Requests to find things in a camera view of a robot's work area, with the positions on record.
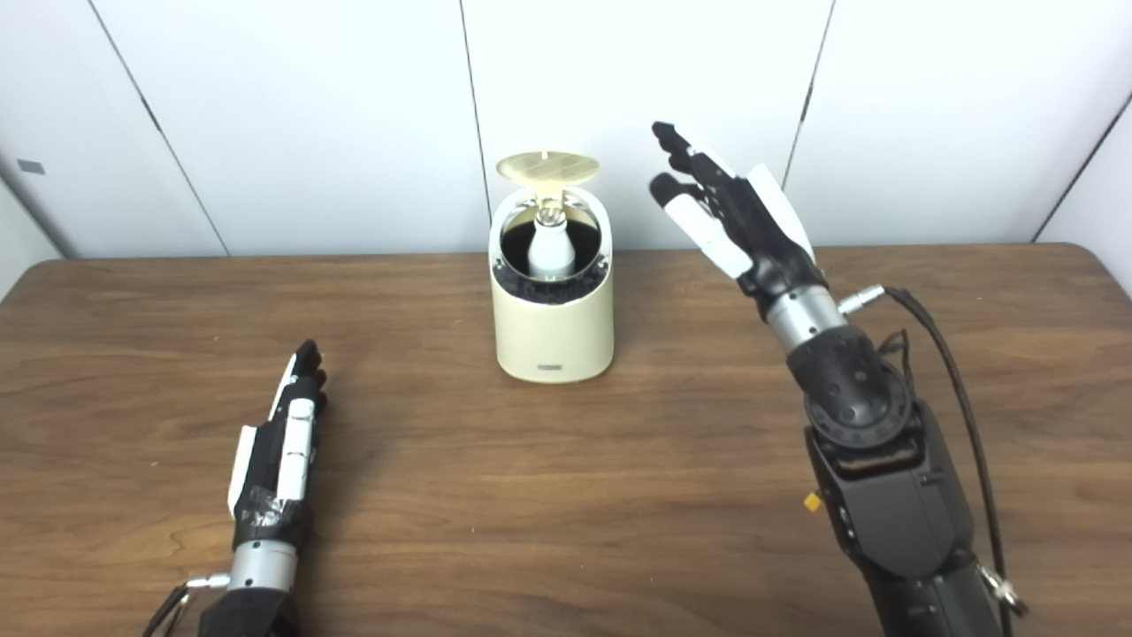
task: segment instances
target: cable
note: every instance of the cable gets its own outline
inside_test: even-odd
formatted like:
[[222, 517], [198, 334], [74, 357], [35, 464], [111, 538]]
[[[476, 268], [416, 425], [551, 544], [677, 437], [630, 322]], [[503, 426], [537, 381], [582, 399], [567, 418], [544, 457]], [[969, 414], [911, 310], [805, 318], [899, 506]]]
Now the cable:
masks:
[[908, 330], [900, 330], [889, 335], [881, 347], [876, 350], [881, 356], [900, 353], [900, 367], [903, 368], [904, 385], [908, 386], [908, 394], [916, 401], [916, 380], [912, 378], [911, 352], [912, 344], [908, 341]]
[[[153, 613], [153, 619], [149, 620], [149, 623], [146, 625], [145, 630], [142, 631], [142, 637], [153, 637], [153, 635], [157, 631], [157, 628], [162, 625], [163, 621], [165, 621], [165, 618], [169, 617], [169, 613], [173, 612], [174, 609], [180, 606], [181, 599], [185, 597], [185, 595], [187, 595], [188, 592], [189, 592], [188, 583], [181, 584], [180, 586], [170, 591], [169, 597], [165, 597], [165, 601], [162, 602], [160, 606], [157, 606], [157, 612]], [[180, 616], [179, 614], [175, 616], [174, 621], [175, 619], [180, 619]]]
[[[978, 425], [975, 422], [975, 411], [971, 408], [971, 402], [967, 397], [967, 388], [963, 386], [963, 379], [959, 375], [959, 367], [955, 364], [954, 358], [951, 355], [951, 348], [947, 347], [947, 342], [944, 341], [943, 334], [935, 326], [935, 321], [932, 315], [916, 296], [911, 294], [908, 290], [900, 287], [884, 287], [884, 292], [892, 296], [893, 300], [899, 302], [907, 309], [920, 326], [927, 330], [928, 335], [932, 336], [932, 341], [935, 342], [936, 350], [940, 351], [940, 356], [943, 359], [944, 365], [947, 368], [947, 376], [951, 377], [951, 386], [955, 390], [955, 398], [959, 401], [959, 408], [963, 413], [963, 423], [967, 425], [967, 434], [971, 440], [971, 453], [975, 455], [975, 467], [979, 475], [979, 489], [983, 492], [983, 505], [986, 508], [987, 517], [987, 532], [990, 536], [990, 553], [994, 558], [994, 568], [998, 573], [998, 576], [1003, 579], [1006, 578], [1006, 558], [1002, 550], [1002, 530], [998, 526], [998, 508], [994, 502], [994, 491], [990, 488], [990, 473], [987, 471], [987, 459], [986, 454], [983, 451], [983, 438], [979, 436]], [[1004, 637], [1013, 637], [1014, 630], [1011, 623], [1011, 609], [1006, 602], [998, 603], [998, 619], [1002, 622], [1002, 634]]]

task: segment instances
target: prosthetic hand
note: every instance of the prosthetic hand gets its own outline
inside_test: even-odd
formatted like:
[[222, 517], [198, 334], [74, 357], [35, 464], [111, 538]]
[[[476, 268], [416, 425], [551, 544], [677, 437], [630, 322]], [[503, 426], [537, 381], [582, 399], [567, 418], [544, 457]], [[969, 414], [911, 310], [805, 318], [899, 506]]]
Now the prosthetic hand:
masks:
[[291, 588], [299, 552], [310, 540], [307, 471], [316, 450], [315, 423], [326, 406], [326, 372], [308, 341], [291, 358], [267, 422], [245, 427], [237, 445], [228, 505], [235, 522], [232, 570], [190, 579], [173, 589], [143, 637], [172, 634], [198, 589], [224, 589], [200, 613], [200, 637], [297, 637]]
[[[755, 300], [786, 352], [805, 397], [805, 441], [818, 497], [838, 543], [868, 585], [885, 635], [1009, 635], [1006, 610], [1021, 614], [1024, 604], [971, 550], [970, 507], [940, 428], [915, 396], [910, 368], [906, 363], [901, 373], [885, 362], [846, 320], [885, 292], [914, 312], [923, 307], [903, 290], [880, 285], [839, 305], [797, 214], [765, 166], [739, 177], [672, 124], [657, 122], [653, 132], [670, 165], [696, 181], [681, 183], [662, 173], [650, 183], [653, 198]], [[926, 310], [917, 316], [924, 322]], [[936, 338], [931, 318], [926, 321]], [[951, 371], [942, 336], [936, 343]], [[958, 372], [953, 380], [961, 389]], [[961, 403], [968, 416], [966, 394]], [[974, 428], [974, 418], [969, 424]], [[976, 451], [985, 479], [981, 449]], [[1002, 603], [1001, 629], [987, 592]]]

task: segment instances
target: white wall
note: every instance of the white wall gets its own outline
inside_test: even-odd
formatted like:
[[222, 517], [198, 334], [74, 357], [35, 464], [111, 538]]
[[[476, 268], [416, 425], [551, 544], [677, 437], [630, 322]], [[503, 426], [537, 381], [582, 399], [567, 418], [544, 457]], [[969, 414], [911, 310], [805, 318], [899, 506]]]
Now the white wall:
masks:
[[0, 180], [0, 299], [28, 267], [58, 257], [59, 251]]
[[691, 246], [649, 181], [668, 167], [667, 119], [732, 167], [781, 180], [830, 2], [465, 0], [468, 46], [492, 207], [517, 186], [495, 171], [522, 150], [601, 162], [583, 187], [620, 248]]
[[0, 0], [0, 177], [76, 256], [223, 253], [83, 0]]
[[838, 2], [787, 195], [816, 243], [1026, 241], [1132, 91], [1132, 2]]
[[816, 243], [1028, 240], [1132, 91], [1125, 0], [93, 3], [126, 66], [87, 2], [0, 0], [0, 177], [79, 256], [482, 250], [548, 146], [619, 248], [687, 246], [654, 119], [789, 172]]
[[1038, 240], [1089, 248], [1132, 295], [1132, 109], [1125, 109]]
[[480, 250], [457, 0], [95, 0], [232, 253]]

